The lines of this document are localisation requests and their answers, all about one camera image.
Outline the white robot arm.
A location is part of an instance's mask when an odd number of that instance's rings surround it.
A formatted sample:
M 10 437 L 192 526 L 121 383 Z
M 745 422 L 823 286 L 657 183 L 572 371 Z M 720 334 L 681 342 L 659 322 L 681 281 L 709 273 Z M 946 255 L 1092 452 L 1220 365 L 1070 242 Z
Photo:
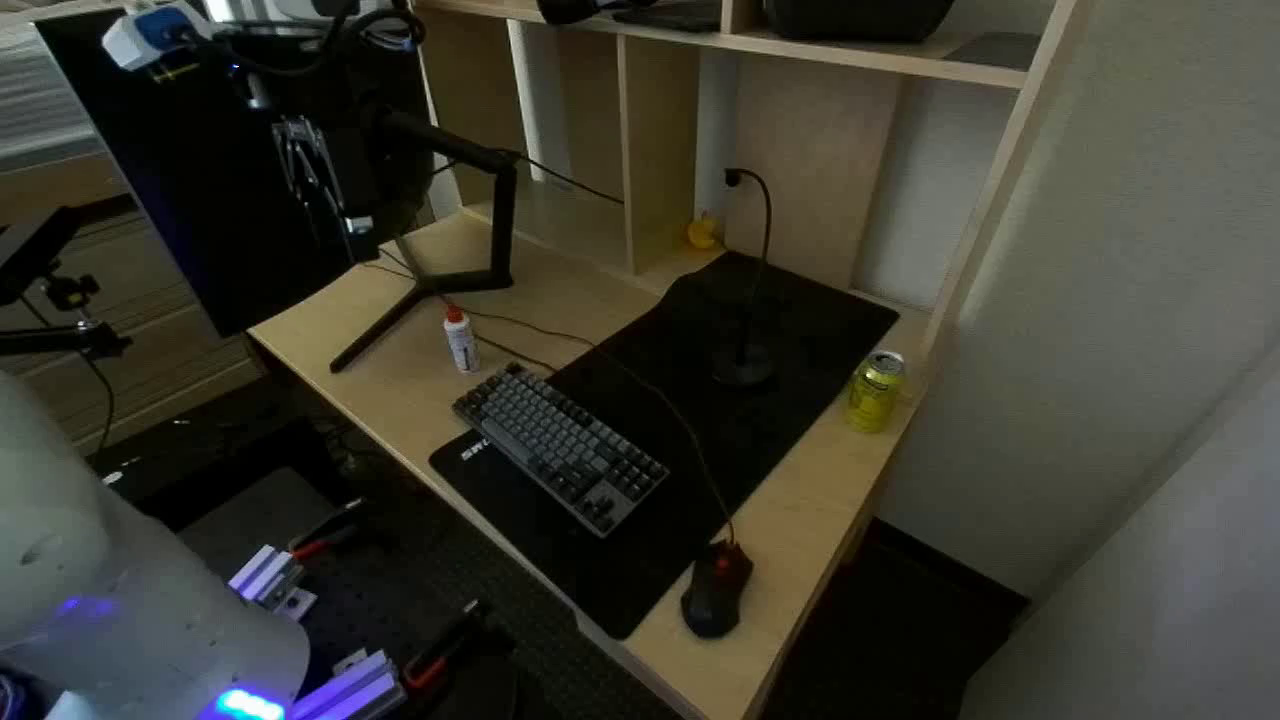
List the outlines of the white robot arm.
M 353 268 L 341 225 L 289 197 L 269 124 L 222 70 L 199 60 L 155 83 L 116 70 L 102 38 L 102 15 L 39 30 L 216 329 L 244 334 Z M 306 636 L 102 488 L 45 399 L 3 376 L 0 661 L 78 697 L 97 720 L 222 720 L 230 690 L 292 699 Z

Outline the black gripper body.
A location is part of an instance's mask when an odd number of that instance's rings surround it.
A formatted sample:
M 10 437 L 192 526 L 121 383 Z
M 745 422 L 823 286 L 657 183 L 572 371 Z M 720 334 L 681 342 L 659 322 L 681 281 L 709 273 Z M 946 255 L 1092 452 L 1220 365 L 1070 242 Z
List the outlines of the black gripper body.
M 269 109 L 269 131 L 289 197 L 306 234 L 333 246 L 342 261 L 374 255 L 374 174 L 358 140 L 342 130 L 325 130 L 299 111 Z

